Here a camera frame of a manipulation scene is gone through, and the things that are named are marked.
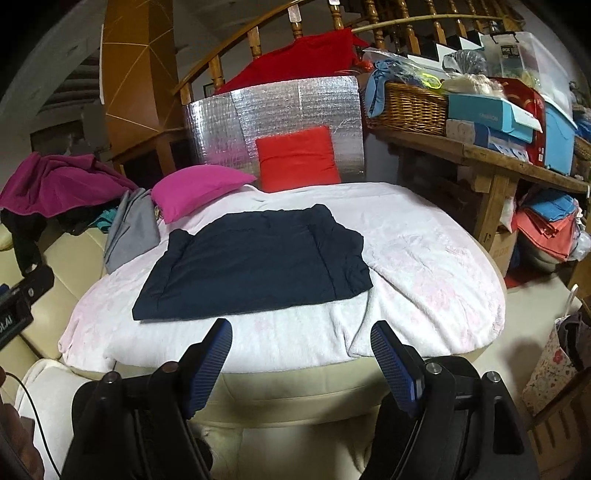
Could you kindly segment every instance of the wooden shelf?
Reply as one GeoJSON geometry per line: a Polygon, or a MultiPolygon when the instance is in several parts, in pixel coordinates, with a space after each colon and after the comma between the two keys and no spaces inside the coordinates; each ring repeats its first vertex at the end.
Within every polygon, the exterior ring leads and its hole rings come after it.
{"type": "Polygon", "coordinates": [[[531,163],[507,157],[487,148],[464,144],[436,135],[398,132],[390,129],[372,129],[379,140],[393,143],[400,147],[412,148],[436,157],[445,158],[458,165],[495,167],[503,169],[508,177],[517,177],[533,183],[542,184],[557,190],[573,193],[587,193],[589,184],[560,173],[537,167],[531,163]]]}

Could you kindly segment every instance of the red cloth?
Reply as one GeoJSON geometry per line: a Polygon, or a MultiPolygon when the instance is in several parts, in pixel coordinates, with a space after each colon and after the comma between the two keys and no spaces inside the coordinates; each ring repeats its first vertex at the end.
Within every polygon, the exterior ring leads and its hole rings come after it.
{"type": "Polygon", "coordinates": [[[330,130],[312,127],[256,140],[264,192],[340,183],[330,130]]]}
{"type": "Polygon", "coordinates": [[[366,48],[369,44],[355,37],[350,28],[296,38],[291,45],[253,60],[216,93],[264,83],[334,76],[351,68],[356,60],[353,46],[366,48]]]}
{"type": "Polygon", "coordinates": [[[573,221],[572,218],[568,216],[564,217],[562,220],[549,222],[544,217],[535,213],[532,209],[524,208],[524,210],[534,226],[546,238],[555,237],[563,228],[568,228],[573,221]]]}
{"type": "Polygon", "coordinates": [[[529,209],[517,211],[514,216],[517,228],[539,249],[558,260],[565,261],[569,257],[573,246],[576,212],[566,217],[568,222],[565,222],[562,230],[550,238],[540,232],[532,221],[529,212],[531,212],[529,209]]]}
{"type": "Polygon", "coordinates": [[[131,180],[94,155],[42,157],[33,152],[18,166],[0,193],[0,208],[46,218],[72,208],[100,205],[136,190],[131,180]]]}

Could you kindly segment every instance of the staircase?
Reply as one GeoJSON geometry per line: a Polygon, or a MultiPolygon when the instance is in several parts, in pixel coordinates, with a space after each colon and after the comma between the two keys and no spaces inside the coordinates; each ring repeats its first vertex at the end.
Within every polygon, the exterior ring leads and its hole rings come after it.
{"type": "MultiPolygon", "coordinates": [[[[173,92],[180,95],[183,105],[191,103],[191,83],[207,69],[214,87],[220,88],[225,83],[222,56],[247,38],[252,58],[260,57],[259,27],[278,17],[288,18],[294,38],[303,36],[299,8],[310,1],[291,0],[250,22],[197,62],[173,92]]],[[[327,0],[327,14],[332,16],[335,30],[351,27],[356,34],[370,31],[377,48],[406,55],[439,77],[444,77],[441,62],[446,54],[461,48],[481,48],[481,35],[492,28],[521,30],[517,14],[505,0],[413,0],[409,4],[406,0],[327,0]],[[442,4],[445,13],[439,13],[442,4]],[[359,18],[344,24],[343,11],[359,14],[359,18]],[[428,14],[411,16],[411,11],[428,14]]]]}

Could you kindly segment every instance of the silver insulation panel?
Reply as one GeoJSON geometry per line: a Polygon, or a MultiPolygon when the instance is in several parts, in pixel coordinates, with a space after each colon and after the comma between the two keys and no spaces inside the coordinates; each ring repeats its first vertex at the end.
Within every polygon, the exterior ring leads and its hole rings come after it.
{"type": "Polygon", "coordinates": [[[268,83],[198,100],[185,107],[201,163],[259,174],[255,140],[327,125],[341,174],[363,173],[357,80],[352,76],[268,83]]]}

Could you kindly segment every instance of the clear plastic bag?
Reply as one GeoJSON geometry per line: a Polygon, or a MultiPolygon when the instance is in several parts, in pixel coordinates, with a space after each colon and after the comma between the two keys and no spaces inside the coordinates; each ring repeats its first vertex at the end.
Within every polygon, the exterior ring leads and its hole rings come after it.
{"type": "Polygon", "coordinates": [[[449,80],[444,80],[441,87],[453,93],[474,93],[488,95],[506,100],[502,85],[484,75],[462,74],[449,80]]]}
{"type": "Polygon", "coordinates": [[[569,255],[569,260],[584,259],[587,254],[591,251],[591,235],[585,230],[581,231],[579,238],[575,240],[576,246],[569,255]]]}
{"type": "Polygon", "coordinates": [[[484,52],[478,50],[458,50],[443,57],[441,64],[450,77],[471,73],[487,75],[488,65],[484,52]]]}

